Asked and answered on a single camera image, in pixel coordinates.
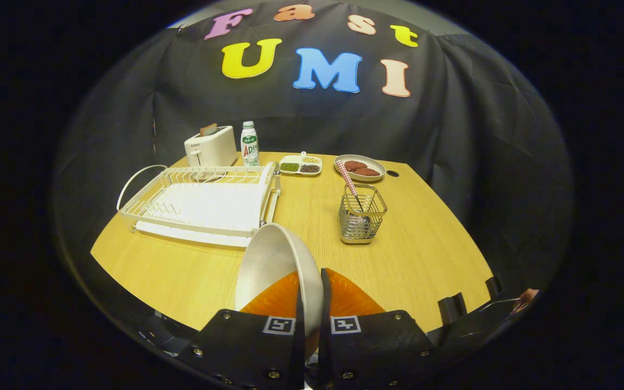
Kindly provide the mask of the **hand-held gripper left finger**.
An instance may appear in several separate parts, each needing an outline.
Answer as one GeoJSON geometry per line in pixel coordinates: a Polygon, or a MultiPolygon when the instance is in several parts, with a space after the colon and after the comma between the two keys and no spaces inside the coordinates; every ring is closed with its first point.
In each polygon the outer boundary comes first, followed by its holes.
{"type": "Polygon", "coordinates": [[[177,360],[229,389],[304,387],[300,282],[290,272],[239,311],[221,309],[177,360]]]}

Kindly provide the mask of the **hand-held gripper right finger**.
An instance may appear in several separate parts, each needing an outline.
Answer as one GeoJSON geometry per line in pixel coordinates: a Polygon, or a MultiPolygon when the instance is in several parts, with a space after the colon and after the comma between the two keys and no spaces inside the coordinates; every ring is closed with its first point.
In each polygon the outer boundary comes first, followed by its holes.
{"type": "Polygon", "coordinates": [[[409,389],[428,370],[437,346],[406,311],[332,308],[344,289],[340,274],[321,271],[323,311],[318,361],[324,389],[409,389]]]}

